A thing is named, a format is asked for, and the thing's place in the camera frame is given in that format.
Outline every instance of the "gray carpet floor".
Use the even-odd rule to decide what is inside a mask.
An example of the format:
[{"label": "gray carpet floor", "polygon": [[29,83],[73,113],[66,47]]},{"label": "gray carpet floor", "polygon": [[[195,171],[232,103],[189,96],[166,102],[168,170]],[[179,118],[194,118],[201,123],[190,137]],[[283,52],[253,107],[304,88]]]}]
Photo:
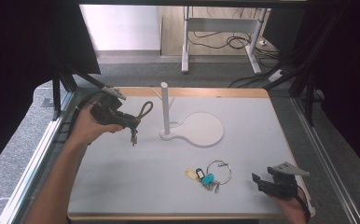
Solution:
[{"label": "gray carpet floor", "polygon": [[[249,63],[191,63],[189,73],[186,75],[181,73],[181,64],[174,62],[101,63],[101,70],[103,75],[94,77],[106,85],[118,87],[158,86],[160,82],[165,81],[170,87],[226,88],[233,80],[253,74]],[[82,78],[75,78],[81,90],[94,88]],[[305,178],[317,211],[311,223],[350,223],[286,93],[290,85],[291,81],[273,89],[270,91],[270,98],[298,165],[312,173],[312,176]],[[0,157],[0,215],[52,117],[52,108],[41,107],[44,100],[51,97],[50,83],[36,89],[34,104]],[[313,109],[315,129],[360,211],[360,160],[325,117],[318,103]],[[45,166],[50,167],[58,150],[59,147],[51,150],[50,158],[44,163]],[[24,211],[46,174],[47,169],[42,169],[23,204],[17,221],[21,221]],[[278,219],[260,220],[259,223],[287,222]]]}]

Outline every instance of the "key ring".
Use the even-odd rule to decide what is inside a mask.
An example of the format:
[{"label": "key ring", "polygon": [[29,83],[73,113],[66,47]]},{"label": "key ring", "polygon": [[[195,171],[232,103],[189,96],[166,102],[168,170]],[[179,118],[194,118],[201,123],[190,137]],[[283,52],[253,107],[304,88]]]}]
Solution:
[{"label": "key ring", "polygon": [[229,170],[229,176],[228,176],[228,179],[227,179],[226,181],[224,181],[224,182],[219,182],[219,181],[215,180],[215,183],[216,183],[217,185],[227,184],[227,183],[230,181],[230,179],[232,178],[232,170],[230,169],[229,164],[228,164],[227,162],[225,162],[225,161],[216,160],[216,161],[210,162],[210,164],[209,164],[209,165],[207,166],[207,168],[206,168],[206,174],[209,174],[209,167],[210,167],[213,163],[215,163],[215,162],[220,162],[220,163],[218,164],[219,167],[221,167],[221,166],[227,166],[227,167],[228,167],[228,170]]}]

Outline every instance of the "metal desk leg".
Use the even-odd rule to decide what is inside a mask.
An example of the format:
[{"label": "metal desk leg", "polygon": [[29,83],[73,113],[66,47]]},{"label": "metal desk leg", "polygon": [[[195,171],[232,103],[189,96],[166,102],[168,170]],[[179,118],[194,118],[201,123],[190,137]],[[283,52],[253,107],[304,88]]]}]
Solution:
[{"label": "metal desk leg", "polygon": [[183,42],[183,52],[181,59],[181,72],[188,72],[188,16],[189,7],[184,7],[184,42]]},{"label": "metal desk leg", "polygon": [[261,69],[258,66],[258,62],[256,61],[256,56],[254,55],[254,50],[256,48],[256,42],[259,37],[259,33],[261,32],[262,25],[264,24],[265,14],[267,13],[266,8],[262,8],[261,13],[259,14],[258,23],[256,24],[256,29],[253,33],[252,43],[250,46],[246,46],[246,52],[249,56],[250,63],[253,66],[253,70],[256,74],[261,73]]}]

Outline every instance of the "white tabletop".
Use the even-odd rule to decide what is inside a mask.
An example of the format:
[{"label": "white tabletop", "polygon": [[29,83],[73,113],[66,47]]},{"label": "white tabletop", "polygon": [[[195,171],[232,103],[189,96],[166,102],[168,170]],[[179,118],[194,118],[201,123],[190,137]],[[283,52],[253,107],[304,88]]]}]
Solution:
[{"label": "white tabletop", "polygon": [[[272,182],[268,166],[285,161],[296,165],[269,98],[176,97],[170,121],[182,122],[200,111],[222,121],[223,138],[207,148],[159,137],[163,116],[158,97],[128,97],[119,110],[137,115],[146,101],[152,101],[154,109],[138,127],[135,147],[129,129],[105,133],[89,146],[72,191],[71,219],[282,216],[278,205],[252,180],[255,173]],[[232,178],[216,194],[185,175],[186,169],[201,168],[206,173],[213,160],[228,162],[232,170]],[[225,167],[212,168],[215,172],[217,180],[227,178]],[[298,184],[305,189],[300,177]]]}]

